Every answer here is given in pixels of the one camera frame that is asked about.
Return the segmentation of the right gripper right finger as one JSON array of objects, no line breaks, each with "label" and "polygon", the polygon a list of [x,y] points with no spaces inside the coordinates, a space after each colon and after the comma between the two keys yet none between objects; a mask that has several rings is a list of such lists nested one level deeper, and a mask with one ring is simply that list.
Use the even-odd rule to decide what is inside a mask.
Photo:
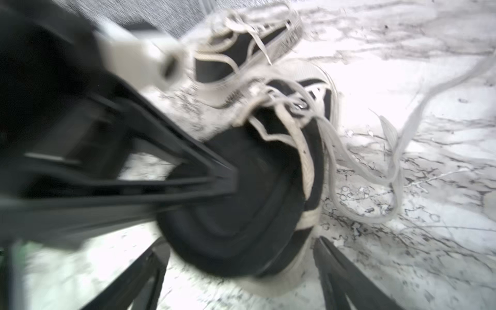
[{"label": "right gripper right finger", "polygon": [[313,258],[327,310],[401,310],[327,238],[315,240]]}]

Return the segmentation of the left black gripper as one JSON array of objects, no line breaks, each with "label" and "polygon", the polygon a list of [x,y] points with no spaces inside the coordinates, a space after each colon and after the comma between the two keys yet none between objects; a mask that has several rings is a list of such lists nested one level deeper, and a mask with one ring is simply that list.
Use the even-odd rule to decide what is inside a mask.
[{"label": "left black gripper", "polygon": [[109,77],[86,17],[52,1],[1,2],[1,245],[33,241],[79,248],[85,240],[158,213],[232,195],[238,178],[217,178],[164,195],[119,195],[105,170],[119,145],[117,112],[92,99]]}]

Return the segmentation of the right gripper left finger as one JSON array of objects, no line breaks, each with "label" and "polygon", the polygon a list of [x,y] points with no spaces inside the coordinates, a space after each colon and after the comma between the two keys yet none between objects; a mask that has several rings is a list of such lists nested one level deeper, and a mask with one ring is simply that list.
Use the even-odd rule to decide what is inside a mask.
[{"label": "right gripper left finger", "polygon": [[157,239],[83,309],[156,309],[170,249],[164,238]]}]

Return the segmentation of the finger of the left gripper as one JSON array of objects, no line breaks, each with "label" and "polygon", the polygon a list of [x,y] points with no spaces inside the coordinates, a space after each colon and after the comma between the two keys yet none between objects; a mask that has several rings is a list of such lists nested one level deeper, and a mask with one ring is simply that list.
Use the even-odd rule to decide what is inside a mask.
[{"label": "finger of the left gripper", "polygon": [[147,152],[187,168],[193,175],[162,182],[145,182],[159,194],[232,194],[238,171],[205,144],[187,134],[124,80],[104,77],[92,88],[92,99],[108,105],[123,118],[125,128]]}]

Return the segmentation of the black canvas sneaker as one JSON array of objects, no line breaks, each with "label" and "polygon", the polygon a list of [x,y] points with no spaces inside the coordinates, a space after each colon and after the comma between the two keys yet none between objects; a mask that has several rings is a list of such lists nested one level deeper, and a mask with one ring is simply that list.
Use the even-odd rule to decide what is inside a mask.
[{"label": "black canvas sneaker", "polygon": [[225,9],[193,53],[198,99],[214,108],[236,101],[244,79],[258,65],[272,65],[302,38],[299,13],[287,2]]},{"label": "black canvas sneaker", "polygon": [[[401,131],[380,117],[390,146],[388,170],[378,174],[355,160],[337,131],[338,98],[328,73],[308,61],[269,68],[259,91],[230,128],[205,144],[238,170],[238,190],[212,202],[191,202],[162,213],[157,224],[183,261],[214,276],[232,278],[244,290],[271,297],[297,287],[313,230],[322,214],[323,190],[356,222],[394,219],[402,208],[400,159],[432,98],[487,71],[493,58],[430,89]],[[336,193],[338,166],[375,185],[391,188],[388,213],[359,214]]]}]

